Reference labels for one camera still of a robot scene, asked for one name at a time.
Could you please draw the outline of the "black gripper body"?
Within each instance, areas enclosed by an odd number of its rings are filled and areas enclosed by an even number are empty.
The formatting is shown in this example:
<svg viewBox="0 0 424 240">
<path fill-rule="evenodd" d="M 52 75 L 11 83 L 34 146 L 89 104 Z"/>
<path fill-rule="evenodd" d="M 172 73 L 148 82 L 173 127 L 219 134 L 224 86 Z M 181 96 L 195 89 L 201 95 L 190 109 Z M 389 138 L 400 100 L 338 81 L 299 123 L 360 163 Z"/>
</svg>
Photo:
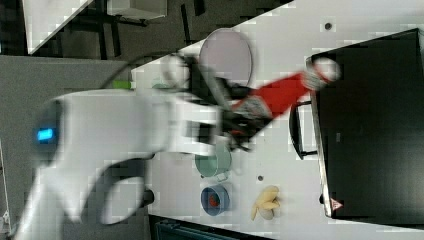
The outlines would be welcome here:
<svg viewBox="0 0 424 240">
<path fill-rule="evenodd" d="M 187 91 L 201 102 L 219 108 L 218 132 L 229 138 L 228 147 L 250 152 L 250 140 L 256 134 L 254 120 L 245 113 L 237 113 L 231 102 L 246 98 L 253 89 L 217 77 L 211 68 L 202 65 L 195 57 L 186 58 L 186 67 L 189 70 Z"/>
</svg>

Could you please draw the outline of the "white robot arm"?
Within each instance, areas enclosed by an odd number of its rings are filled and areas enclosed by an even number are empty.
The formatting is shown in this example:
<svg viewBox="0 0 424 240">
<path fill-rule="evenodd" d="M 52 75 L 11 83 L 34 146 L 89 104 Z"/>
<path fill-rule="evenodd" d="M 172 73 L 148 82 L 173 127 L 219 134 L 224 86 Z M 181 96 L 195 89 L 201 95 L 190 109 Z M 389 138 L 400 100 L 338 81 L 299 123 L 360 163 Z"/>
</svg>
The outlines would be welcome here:
<svg viewBox="0 0 424 240">
<path fill-rule="evenodd" d="M 33 141 L 35 179 L 12 240 L 62 240 L 63 222 L 121 223 L 152 202 L 142 166 L 159 153 L 213 156 L 239 146 L 233 101 L 251 89 L 192 56 L 189 76 L 135 91 L 96 89 L 47 101 Z"/>
</svg>

